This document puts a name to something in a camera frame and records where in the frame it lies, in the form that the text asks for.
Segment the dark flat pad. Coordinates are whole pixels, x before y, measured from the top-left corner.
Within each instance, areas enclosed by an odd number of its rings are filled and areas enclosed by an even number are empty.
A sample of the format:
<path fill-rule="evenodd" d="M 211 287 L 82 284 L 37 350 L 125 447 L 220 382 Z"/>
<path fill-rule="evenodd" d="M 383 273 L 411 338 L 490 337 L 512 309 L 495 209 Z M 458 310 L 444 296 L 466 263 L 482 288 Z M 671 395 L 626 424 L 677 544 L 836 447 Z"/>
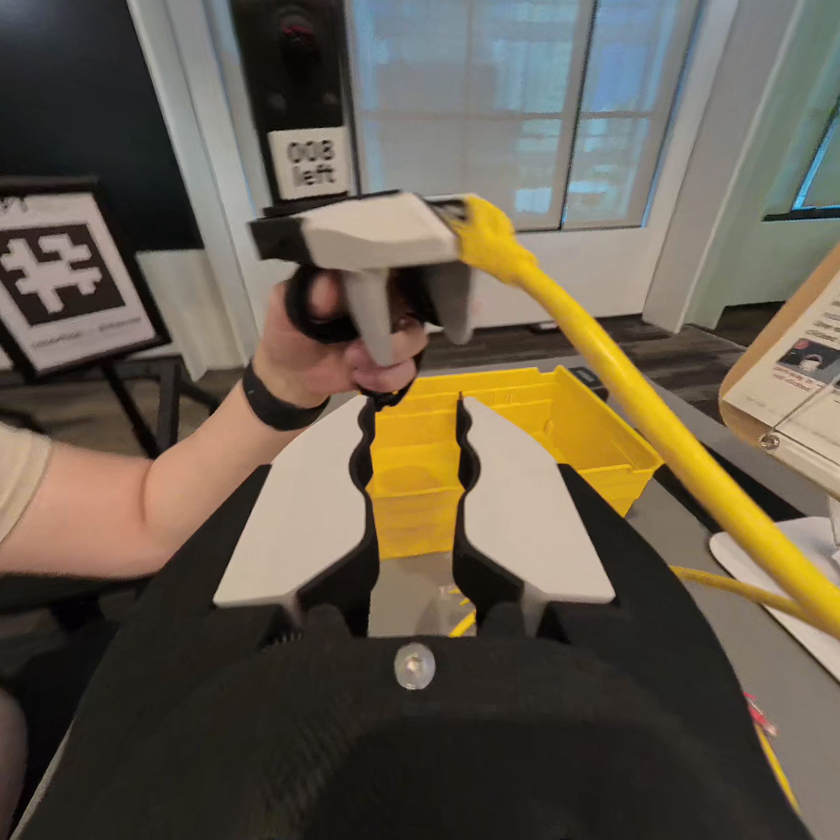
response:
<path fill-rule="evenodd" d="M 801 510 L 782 499 L 759 480 L 752 478 L 727 458 L 713 450 L 709 450 L 709 454 L 774 522 L 786 522 L 805 516 Z M 667 465 L 656 469 L 654 480 L 683 508 L 687 509 L 709 533 L 716 534 L 724 531 L 718 520 L 711 516 L 709 510 L 699 503 Z"/>

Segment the white stand base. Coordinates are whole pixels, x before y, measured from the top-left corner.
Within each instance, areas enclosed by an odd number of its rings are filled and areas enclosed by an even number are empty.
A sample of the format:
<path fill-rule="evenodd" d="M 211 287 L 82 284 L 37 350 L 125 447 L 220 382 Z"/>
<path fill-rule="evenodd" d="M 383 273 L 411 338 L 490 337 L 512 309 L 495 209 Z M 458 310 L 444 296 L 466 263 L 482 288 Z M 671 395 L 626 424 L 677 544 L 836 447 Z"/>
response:
<path fill-rule="evenodd" d="M 838 547 L 829 518 L 780 521 L 778 528 L 831 583 L 839 585 Z M 714 560 L 733 579 L 782 595 L 782 589 L 725 532 L 710 537 L 709 551 Z M 839 643 L 836 639 L 777 609 L 765 606 L 764 610 L 835 681 L 839 680 Z"/>

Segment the green tinted glass window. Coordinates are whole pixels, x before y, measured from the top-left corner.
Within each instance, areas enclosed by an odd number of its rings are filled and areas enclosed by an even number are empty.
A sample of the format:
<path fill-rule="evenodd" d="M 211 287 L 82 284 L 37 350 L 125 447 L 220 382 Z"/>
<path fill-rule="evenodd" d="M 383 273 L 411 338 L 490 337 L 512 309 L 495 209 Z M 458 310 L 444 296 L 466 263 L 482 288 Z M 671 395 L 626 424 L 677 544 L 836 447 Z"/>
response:
<path fill-rule="evenodd" d="M 839 218 L 839 100 L 813 110 L 794 133 L 770 189 L 767 223 Z"/>

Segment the person's left hand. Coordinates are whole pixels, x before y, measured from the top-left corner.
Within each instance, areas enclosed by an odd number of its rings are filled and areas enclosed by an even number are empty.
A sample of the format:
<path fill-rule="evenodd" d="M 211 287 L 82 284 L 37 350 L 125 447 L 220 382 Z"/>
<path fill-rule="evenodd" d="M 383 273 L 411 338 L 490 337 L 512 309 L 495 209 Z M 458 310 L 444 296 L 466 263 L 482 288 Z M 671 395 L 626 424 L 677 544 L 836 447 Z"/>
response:
<path fill-rule="evenodd" d="M 330 396 L 364 389 L 398 392 L 417 373 L 415 358 L 426 349 L 427 333 L 415 318 L 401 316 L 391 335 L 391 360 L 378 364 L 361 339 L 323 344 L 298 331 L 286 309 L 286 282 L 275 285 L 252 365 L 275 397 L 314 407 Z"/>

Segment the yellow plastic bin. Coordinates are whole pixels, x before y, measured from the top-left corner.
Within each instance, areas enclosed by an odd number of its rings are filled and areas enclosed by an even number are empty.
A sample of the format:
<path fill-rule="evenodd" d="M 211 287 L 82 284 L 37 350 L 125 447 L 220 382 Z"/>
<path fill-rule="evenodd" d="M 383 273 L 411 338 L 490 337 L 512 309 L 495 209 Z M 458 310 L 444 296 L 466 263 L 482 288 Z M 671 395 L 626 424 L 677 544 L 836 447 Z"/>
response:
<path fill-rule="evenodd" d="M 375 419 L 374 509 L 382 560 L 452 550 L 458 478 L 456 404 L 474 396 L 573 467 L 625 516 L 664 464 L 595 388 L 562 366 L 426 374 Z"/>

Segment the framed marker sign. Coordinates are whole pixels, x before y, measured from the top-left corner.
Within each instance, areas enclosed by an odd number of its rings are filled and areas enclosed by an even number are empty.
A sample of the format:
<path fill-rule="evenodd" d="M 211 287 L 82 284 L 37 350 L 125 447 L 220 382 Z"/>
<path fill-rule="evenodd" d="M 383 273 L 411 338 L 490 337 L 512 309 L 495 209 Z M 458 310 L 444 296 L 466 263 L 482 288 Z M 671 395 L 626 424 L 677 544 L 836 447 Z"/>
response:
<path fill-rule="evenodd" d="M 104 381 L 152 458 L 176 443 L 183 396 L 218 408 L 174 357 L 131 359 L 172 337 L 97 178 L 3 175 L 1 210 L 2 387 Z"/>

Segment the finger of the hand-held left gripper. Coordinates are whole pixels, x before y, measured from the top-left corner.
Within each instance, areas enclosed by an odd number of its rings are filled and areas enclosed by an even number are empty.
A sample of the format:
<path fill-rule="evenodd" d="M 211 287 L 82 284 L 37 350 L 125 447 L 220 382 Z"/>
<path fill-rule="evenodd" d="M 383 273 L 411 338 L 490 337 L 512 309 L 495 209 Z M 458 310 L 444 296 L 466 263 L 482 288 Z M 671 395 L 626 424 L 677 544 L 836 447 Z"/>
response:
<path fill-rule="evenodd" d="M 461 261 L 436 264 L 427 268 L 427 298 L 433 318 L 446 339 L 465 345 L 471 339 L 472 269 Z"/>
<path fill-rule="evenodd" d="M 298 218 L 315 267 L 339 272 L 350 321 L 369 353 L 378 364 L 391 364 L 389 279 L 396 270 L 418 269 L 409 287 L 429 301 L 427 268 L 461 261 L 454 230 L 461 195 L 394 192 L 346 199 Z"/>

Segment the person's left forearm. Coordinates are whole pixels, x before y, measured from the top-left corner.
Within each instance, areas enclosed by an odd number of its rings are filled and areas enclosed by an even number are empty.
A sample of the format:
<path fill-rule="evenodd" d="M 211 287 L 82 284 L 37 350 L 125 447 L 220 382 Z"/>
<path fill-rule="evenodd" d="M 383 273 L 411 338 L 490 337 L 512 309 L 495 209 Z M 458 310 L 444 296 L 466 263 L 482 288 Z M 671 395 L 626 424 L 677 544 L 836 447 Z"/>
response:
<path fill-rule="evenodd" d="M 238 384 L 192 435 L 154 460 L 52 441 L 35 497 L 2 541 L 2 576 L 153 574 L 300 433 L 261 423 Z"/>

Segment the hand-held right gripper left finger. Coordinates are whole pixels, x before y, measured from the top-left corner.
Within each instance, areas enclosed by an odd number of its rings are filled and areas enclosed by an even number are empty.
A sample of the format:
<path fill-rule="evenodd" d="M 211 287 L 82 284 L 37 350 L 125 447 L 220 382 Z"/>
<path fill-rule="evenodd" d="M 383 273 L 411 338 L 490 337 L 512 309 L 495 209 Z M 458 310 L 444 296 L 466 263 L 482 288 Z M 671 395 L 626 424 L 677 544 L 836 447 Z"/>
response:
<path fill-rule="evenodd" d="M 349 399 L 274 458 L 213 596 L 216 607 L 303 614 L 306 588 L 361 546 L 366 495 L 350 462 L 364 443 L 366 408 L 366 397 Z"/>

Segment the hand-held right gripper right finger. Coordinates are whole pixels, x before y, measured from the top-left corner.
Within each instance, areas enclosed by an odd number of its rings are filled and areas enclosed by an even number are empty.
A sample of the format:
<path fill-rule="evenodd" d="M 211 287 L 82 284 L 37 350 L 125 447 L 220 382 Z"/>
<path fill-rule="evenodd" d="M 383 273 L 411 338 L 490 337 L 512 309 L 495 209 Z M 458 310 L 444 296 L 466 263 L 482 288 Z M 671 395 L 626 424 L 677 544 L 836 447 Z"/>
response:
<path fill-rule="evenodd" d="M 494 409 L 465 395 L 459 448 L 453 574 L 475 607 L 510 602 L 606 605 L 616 592 L 560 467 Z"/>

